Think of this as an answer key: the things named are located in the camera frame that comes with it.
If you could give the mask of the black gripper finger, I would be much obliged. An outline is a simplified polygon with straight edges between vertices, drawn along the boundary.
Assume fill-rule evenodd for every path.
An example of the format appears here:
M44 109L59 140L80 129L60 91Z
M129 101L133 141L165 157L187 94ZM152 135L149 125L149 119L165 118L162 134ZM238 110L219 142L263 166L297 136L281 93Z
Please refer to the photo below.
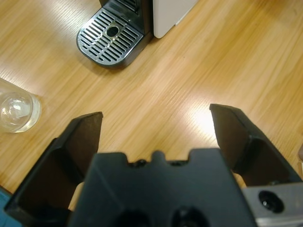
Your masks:
M210 104L209 109L223 157L247 186L302 182L269 138L241 109L220 104Z
M71 120L53 139L4 207L26 227L65 227L69 204L98 151L103 114Z

